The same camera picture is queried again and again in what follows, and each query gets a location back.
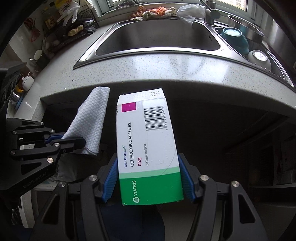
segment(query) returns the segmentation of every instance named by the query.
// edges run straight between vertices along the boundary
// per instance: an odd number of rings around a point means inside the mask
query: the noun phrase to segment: stainless steel sink
[[[144,53],[187,53],[222,58],[264,72],[293,87],[280,64],[277,63],[282,75],[250,63],[225,42],[212,26],[198,18],[192,26],[186,25],[178,17],[116,23],[89,47],[73,69],[108,58]]]

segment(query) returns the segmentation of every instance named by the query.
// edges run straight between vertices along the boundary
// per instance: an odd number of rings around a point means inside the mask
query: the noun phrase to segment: textured white towel
[[[77,115],[63,136],[83,137],[86,141],[81,154],[97,155],[104,124],[110,88],[97,87],[78,108]]]

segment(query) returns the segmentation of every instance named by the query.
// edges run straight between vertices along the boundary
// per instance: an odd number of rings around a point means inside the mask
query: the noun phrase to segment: faucet handle
[[[209,5],[207,5],[203,0],[199,0],[207,9],[210,10],[210,16],[212,19],[219,19],[221,17],[221,13],[216,9],[211,9]]]

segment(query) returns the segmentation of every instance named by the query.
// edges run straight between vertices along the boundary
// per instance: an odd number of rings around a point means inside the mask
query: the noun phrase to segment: magenta square
[[[136,102],[126,103],[121,105],[121,112],[136,110]]]

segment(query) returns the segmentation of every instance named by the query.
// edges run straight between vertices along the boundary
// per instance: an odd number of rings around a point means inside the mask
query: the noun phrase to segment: teal bowl
[[[248,40],[239,29],[224,28],[222,37],[241,55],[247,55],[250,52]]]

